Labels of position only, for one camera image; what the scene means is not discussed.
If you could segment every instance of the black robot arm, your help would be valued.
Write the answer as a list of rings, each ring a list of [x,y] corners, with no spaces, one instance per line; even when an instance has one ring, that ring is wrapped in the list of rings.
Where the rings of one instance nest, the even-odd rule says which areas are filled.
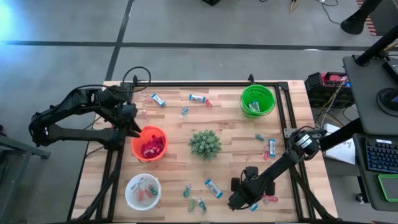
[[[29,132],[37,146],[48,146],[59,140],[98,141],[105,149],[123,146],[125,136],[139,137],[141,132],[134,121],[137,114],[135,104],[123,104],[129,94],[120,86],[110,86],[104,91],[99,88],[74,89],[58,105],[51,105],[46,111],[32,117]],[[95,112],[113,128],[102,130],[80,130],[61,128],[55,124],[73,114]]]

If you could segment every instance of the white bucket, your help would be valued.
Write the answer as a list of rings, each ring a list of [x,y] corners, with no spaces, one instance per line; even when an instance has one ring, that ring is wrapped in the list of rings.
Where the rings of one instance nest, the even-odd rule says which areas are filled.
[[[153,185],[158,191],[158,195],[150,199],[147,195],[144,196],[142,202],[138,201],[138,189],[147,189],[148,186]],[[159,180],[150,174],[139,174],[133,177],[127,184],[126,191],[124,193],[127,204],[135,210],[146,211],[149,210],[159,202],[160,196],[162,195],[162,186],[160,186]]]

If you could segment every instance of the white paper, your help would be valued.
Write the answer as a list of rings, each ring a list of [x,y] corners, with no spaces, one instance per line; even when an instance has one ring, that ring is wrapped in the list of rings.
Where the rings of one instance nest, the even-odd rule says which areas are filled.
[[[326,135],[329,135],[330,133],[334,133],[335,131],[339,130],[339,127],[336,127],[332,124],[325,124],[323,129],[327,130],[328,133]],[[355,145],[353,139],[349,139],[327,150],[325,156],[355,165]]]

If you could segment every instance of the green bucket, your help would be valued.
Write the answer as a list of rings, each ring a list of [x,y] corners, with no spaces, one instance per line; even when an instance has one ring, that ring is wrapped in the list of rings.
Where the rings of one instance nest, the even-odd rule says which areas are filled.
[[[249,108],[249,103],[257,100],[260,106],[260,112],[253,111]],[[275,106],[275,98],[272,92],[262,85],[251,85],[243,90],[241,95],[241,106],[243,113],[248,118],[260,118],[269,114]]]

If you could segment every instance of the desk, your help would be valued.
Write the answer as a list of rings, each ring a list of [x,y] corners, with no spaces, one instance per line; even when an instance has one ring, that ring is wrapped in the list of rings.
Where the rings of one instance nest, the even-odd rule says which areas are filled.
[[[120,82],[105,82],[105,85],[118,85]],[[157,162],[140,163],[131,153],[131,138],[126,139],[123,163],[119,178],[118,194],[114,209],[114,222],[294,222],[297,221],[293,200],[292,185],[289,172],[284,172],[276,182],[277,203],[268,205],[258,202],[259,209],[255,212],[242,210],[232,212],[228,206],[231,177],[239,177],[246,166],[258,166],[260,172],[268,168],[273,159],[262,160],[262,142],[253,138],[255,133],[266,138],[275,139],[277,143],[277,158],[285,151],[282,129],[280,127],[279,111],[274,110],[259,119],[247,119],[241,112],[239,100],[243,86],[213,86],[213,87],[149,87],[135,93],[132,102],[139,110],[145,109],[148,119],[137,115],[136,122],[140,127],[155,125],[162,128],[169,138],[169,146],[165,156]],[[294,107],[297,126],[313,126],[313,118],[303,81],[289,81],[290,96]],[[166,107],[158,104],[148,104],[144,96],[157,93],[166,101]],[[189,94],[208,97],[213,107],[188,100]],[[286,101],[282,97],[284,113],[287,115]],[[187,118],[179,118],[182,107],[190,108]],[[109,123],[98,120],[94,128],[109,127]],[[213,129],[221,138],[222,150],[212,161],[203,162],[190,154],[187,145],[193,133]],[[100,147],[97,142],[88,146],[90,152]],[[103,176],[106,151],[98,151],[86,158],[81,173],[72,218],[81,215],[98,193]],[[330,184],[319,153],[314,159],[305,163],[310,187],[320,203],[337,217],[335,203],[331,194]],[[128,207],[124,198],[124,190],[131,178],[140,173],[148,173],[157,177],[162,185],[162,197],[155,208],[146,212],[138,212]],[[204,181],[211,178],[224,192],[220,199],[206,188]],[[192,184],[191,195],[203,197],[208,212],[202,215],[199,209],[193,213],[187,212],[188,200],[182,197],[186,184]],[[305,204],[303,194],[300,194],[302,204]],[[104,204],[104,214],[108,211],[108,203]]]
[[[329,149],[340,144],[352,138],[353,134],[398,136],[398,129],[396,128],[398,119],[385,114],[376,103],[378,91],[383,88],[397,88],[397,83],[382,67],[385,62],[381,58],[372,58],[367,66],[362,67],[356,64],[354,57],[345,57],[343,59],[359,118],[321,139],[322,149]],[[361,145],[358,138],[354,142],[356,147]],[[378,189],[375,176],[382,173],[367,170],[367,164],[363,161],[364,154],[366,155],[365,151],[356,150],[356,156],[360,162],[358,164],[359,171],[363,180],[360,181],[359,185],[363,185],[366,191],[362,193],[368,195],[369,202],[374,209],[397,212],[398,205],[396,203],[387,203]]]

